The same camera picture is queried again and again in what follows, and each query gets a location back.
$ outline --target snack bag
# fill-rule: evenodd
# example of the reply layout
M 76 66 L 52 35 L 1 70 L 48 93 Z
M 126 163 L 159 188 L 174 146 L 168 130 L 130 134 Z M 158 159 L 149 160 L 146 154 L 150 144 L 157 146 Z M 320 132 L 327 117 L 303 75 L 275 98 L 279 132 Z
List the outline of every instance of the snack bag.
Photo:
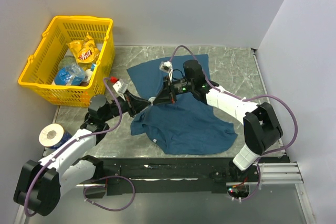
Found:
M 76 57 L 77 63 L 96 63 L 99 53 L 100 51 L 96 47 L 95 40 L 89 35 L 89 33 L 87 33 L 83 40 L 81 50 L 78 52 L 78 57 Z
M 82 46 L 83 40 L 74 40 L 68 43 L 68 47 L 70 48 L 70 51 L 76 59 L 78 58 L 78 53 L 82 49 Z

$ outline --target blue item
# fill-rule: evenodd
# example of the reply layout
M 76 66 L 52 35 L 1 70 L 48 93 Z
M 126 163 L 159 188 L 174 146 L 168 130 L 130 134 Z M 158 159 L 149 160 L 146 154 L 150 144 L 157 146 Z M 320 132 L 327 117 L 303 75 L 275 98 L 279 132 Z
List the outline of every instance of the blue item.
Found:
M 59 70 L 55 76 L 54 82 L 56 85 L 78 86 L 85 77 L 85 71 L 78 66 L 77 63 L 73 63 Z
M 92 72 L 94 71 L 94 69 L 95 69 L 96 65 L 97 65 L 97 64 L 95 64 L 95 63 L 92 63 L 92 65 L 91 65 L 91 71 L 92 71 Z
M 167 73 L 159 69 L 161 58 L 139 64 L 127 70 L 139 95 L 144 99 L 160 91 Z M 173 68 L 183 72 L 183 63 L 192 56 L 174 57 Z M 208 55 L 198 55 L 209 77 Z M 181 78 L 174 72 L 174 77 Z M 218 119 L 211 106 L 197 101 L 191 93 L 177 96 L 175 104 L 149 106 L 134 118 L 131 134 L 146 133 L 167 154 L 214 154 L 228 150 L 237 134 L 232 123 Z

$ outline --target purple cable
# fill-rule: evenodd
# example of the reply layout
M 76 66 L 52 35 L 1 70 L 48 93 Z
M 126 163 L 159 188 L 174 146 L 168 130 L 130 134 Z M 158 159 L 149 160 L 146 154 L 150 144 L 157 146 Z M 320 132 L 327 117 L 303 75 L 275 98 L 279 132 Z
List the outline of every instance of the purple cable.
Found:
M 128 178 L 126 178 L 124 176 L 120 176 L 120 175 L 107 176 L 107 177 L 104 177 L 104 178 L 96 179 L 94 181 L 98 181 L 98 180 L 102 180 L 102 179 L 107 179 L 107 178 L 123 178 L 123 179 L 127 180 L 131 184 L 132 189 L 133 189 L 133 193 L 132 193 L 132 198 L 131 198 L 130 202 L 128 202 L 128 204 L 126 206 L 122 207 L 122 208 L 112 209 L 112 208 L 104 207 L 104 206 L 102 206 L 102 205 L 100 205 L 100 204 L 98 204 L 98 203 L 96 203 L 96 202 L 94 202 L 94 201 L 92 201 L 92 200 L 90 200 L 90 199 L 88 199 L 86 197 L 86 191 L 89 188 L 105 188 L 104 186 L 89 186 L 89 187 L 85 188 L 85 190 L 83 191 L 83 196 L 85 198 L 85 201 L 90 202 L 91 204 L 93 204 L 93 205 L 95 205 L 97 207 L 100 207 L 100 208 L 102 208 L 104 210 L 111 211 L 111 212 L 118 212 L 118 211 L 122 211 L 122 210 L 128 208 L 132 204 L 132 202 L 134 201 L 134 198 L 135 198 L 135 187 L 134 187 L 132 181 L 130 181 Z
M 105 82 L 106 80 L 109 80 L 109 78 L 104 78 L 103 80 L 103 83 L 106 87 L 106 89 L 111 93 L 117 107 L 118 107 L 118 111 L 119 111 L 119 120 L 118 122 L 116 123 L 116 125 L 108 130 L 105 130 L 105 131 L 100 131 L 100 132 L 93 132 L 93 133 L 90 133 L 90 134 L 86 134 L 86 135 L 83 135 L 83 136 L 80 136 L 78 139 L 81 140 L 85 137 L 88 137 L 88 136 L 94 136 L 94 135 L 99 135 L 99 134 L 104 134 L 104 133 L 108 133 L 108 132 L 111 132 L 113 130 L 115 130 L 121 123 L 121 119 L 122 119 L 122 111 L 121 111 L 121 107 L 120 107 L 120 104 L 118 102 L 118 99 L 116 98 L 116 96 L 113 94 L 113 92 L 111 91 L 110 87 L 107 85 L 107 82 Z M 63 147 L 58 153 L 56 153 L 53 158 L 57 158 L 59 157 L 66 149 L 68 149 L 73 143 L 75 143 L 77 141 L 77 139 L 74 139 L 72 141 L 70 141 L 69 143 L 66 144 L 65 147 Z M 34 185 L 36 184 L 36 181 L 38 180 L 39 176 L 42 174 L 42 172 L 53 162 L 53 160 L 49 160 L 42 168 L 41 170 L 38 171 L 38 173 L 36 174 L 36 176 L 34 177 L 33 181 L 31 182 L 29 188 L 28 188 L 28 191 L 27 191 L 27 195 L 26 195 L 26 198 L 25 198 L 25 203 L 24 203 L 24 212 L 26 214 L 26 216 L 28 217 L 32 217 L 36 214 L 36 212 L 33 212 L 32 214 L 29 213 L 28 211 L 28 202 L 29 202 L 29 198 L 30 198 L 30 195 L 33 191 L 33 187 Z

